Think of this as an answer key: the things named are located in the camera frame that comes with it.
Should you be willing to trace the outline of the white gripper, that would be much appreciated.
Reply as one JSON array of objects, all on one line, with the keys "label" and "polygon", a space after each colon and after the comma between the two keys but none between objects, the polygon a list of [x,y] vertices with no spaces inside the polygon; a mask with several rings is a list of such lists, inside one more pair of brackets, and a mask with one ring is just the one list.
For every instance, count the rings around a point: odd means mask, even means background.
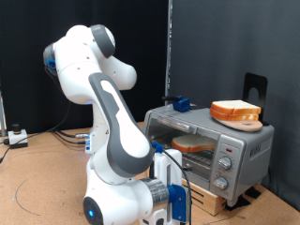
[{"label": "white gripper", "polygon": [[[154,177],[159,185],[164,187],[170,185],[182,185],[182,154],[175,149],[168,149],[165,153],[155,153],[154,155]],[[192,171],[192,165],[185,163],[183,169]]]}]

